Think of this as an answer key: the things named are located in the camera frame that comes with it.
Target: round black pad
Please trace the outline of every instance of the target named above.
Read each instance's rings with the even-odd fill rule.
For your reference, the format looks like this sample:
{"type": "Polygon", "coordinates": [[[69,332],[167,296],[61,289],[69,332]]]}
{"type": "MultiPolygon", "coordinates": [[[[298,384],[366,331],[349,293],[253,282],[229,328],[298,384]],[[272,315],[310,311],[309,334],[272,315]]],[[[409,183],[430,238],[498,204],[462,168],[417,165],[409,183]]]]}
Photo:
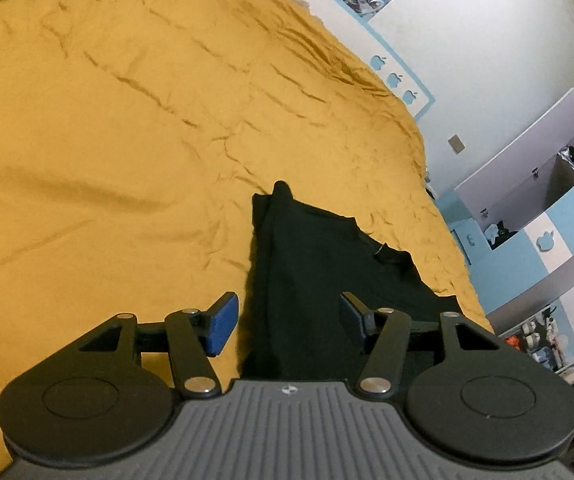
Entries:
{"type": "Polygon", "coordinates": [[[95,377],[80,370],[73,378],[37,369],[0,395],[7,445],[30,462],[57,468],[111,462],[157,437],[173,413],[169,387],[135,365],[100,368],[95,377]]]}
{"type": "Polygon", "coordinates": [[[406,412],[439,448],[478,463],[554,456],[574,434],[574,390],[512,348],[460,351],[410,385],[406,412]]]}

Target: gray plastic base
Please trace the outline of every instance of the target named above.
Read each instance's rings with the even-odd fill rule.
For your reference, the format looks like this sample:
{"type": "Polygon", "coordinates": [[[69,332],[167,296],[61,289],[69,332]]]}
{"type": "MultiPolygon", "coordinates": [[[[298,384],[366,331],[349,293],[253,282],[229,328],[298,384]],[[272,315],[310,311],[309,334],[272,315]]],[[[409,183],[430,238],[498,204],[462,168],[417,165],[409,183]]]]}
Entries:
{"type": "Polygon", "coordinates": [[[187,402],[162,438],[118,462],[57,470],[19,460],[0,475],[83,479],[571,480],[574,474],[558,462],[511,472],[451,462],[417,440],[393,406],[358,399],[343,383],[236,381],[224,396],[187,402]]]}

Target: black cloth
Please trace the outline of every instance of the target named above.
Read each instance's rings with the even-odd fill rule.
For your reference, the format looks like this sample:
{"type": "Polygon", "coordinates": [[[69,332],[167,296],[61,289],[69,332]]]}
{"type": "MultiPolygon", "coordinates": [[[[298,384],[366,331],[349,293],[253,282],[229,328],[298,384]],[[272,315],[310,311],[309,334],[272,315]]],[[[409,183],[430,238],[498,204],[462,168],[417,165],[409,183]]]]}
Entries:
{"type": "Polygon", "coordinates": [[[518,231],[509,231],[509,229],[504,226],[504,222],[502,220],[498,222],[497,227],[498,234],[496,235],[496,240],[494,240],[494,243],[489,242],[492,249],[497,249],[513,235],[518,234],[518,231]]]}
{"type": "MultiPolygon", "coordinates": [[[[422,282],[409,253],[368,237],[353,218],[297,202],[284,182],[271,195],[254,195],[253,209],[251,353],[244,378],[357,380],[366,357],[340,325],[345,291],[371,309],[393,307],[414,320],[461,312],[454,296],[438,297],[422,282]]],[[[424,368],[432,364],[427,356],[420,361],[424,368]]]]}

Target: blue apple decal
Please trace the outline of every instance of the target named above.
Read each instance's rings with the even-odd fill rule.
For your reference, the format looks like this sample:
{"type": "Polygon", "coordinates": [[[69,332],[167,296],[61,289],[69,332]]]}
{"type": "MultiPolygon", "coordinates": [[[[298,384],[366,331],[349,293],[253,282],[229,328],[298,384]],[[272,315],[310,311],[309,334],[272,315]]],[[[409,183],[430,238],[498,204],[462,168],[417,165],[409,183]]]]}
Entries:
{"type": "Polygon", "coordinates": [[[383,65],[385,64],[385,59],[387,59],[386,57],[380,57],[380,56],[374,56],[371,58],[371,61],[369,61],[369,65],[371,65],[372,69],[374,70],[380,70],[383,65]]]}
{"type": "Polygon", "coordinates": [[[416,96],[417,96],[416,92],[412,92],[411,90],[407,90],[403,94],[403,103],[406,105],[410,105],[411,103],[413,103],[416,100],[416,96]]]}
{"type": "Polygon", "coordinates": [[[536,240],[536,245],[541,253],[546,253],[554,248],[554,232],[545,232],[538,240],[536,240]]]}
{"type": "Polygon", "coordinates": [[[397,86],[402,82],[402,76],[394,74],[393,72],[387,77],[387,86],[391,88],[397,88],[397,86]]]}

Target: bed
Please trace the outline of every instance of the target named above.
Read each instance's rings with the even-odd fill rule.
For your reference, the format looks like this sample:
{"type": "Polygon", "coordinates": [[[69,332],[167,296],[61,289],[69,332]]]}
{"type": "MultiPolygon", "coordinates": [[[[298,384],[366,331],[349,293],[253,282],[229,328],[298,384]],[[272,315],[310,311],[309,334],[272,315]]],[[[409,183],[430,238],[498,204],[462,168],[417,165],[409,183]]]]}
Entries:
{"type": "Polygon", "coordinates": [[[277,180],[489,328],[424,167],[402,102],[291,0],[0,0],[0,391],[117,312],[244,305],[277,180]]]}

